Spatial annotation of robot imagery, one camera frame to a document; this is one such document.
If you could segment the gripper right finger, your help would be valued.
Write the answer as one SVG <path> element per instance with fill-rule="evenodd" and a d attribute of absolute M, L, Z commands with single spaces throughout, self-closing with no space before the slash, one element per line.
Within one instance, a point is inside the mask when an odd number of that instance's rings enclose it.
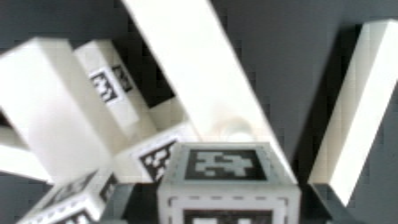
<path fill-rule="evenodd" d="M 327 184 L 302 184 L 301 224 L 366 224 L 354 218 Z"/>

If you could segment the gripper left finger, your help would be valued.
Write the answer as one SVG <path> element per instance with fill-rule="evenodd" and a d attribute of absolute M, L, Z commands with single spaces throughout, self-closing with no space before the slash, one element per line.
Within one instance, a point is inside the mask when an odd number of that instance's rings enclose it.
<path fill-rule="evenodd" d="M 119 184 L 96 224 L 158 224 L 157 184 Z"/>

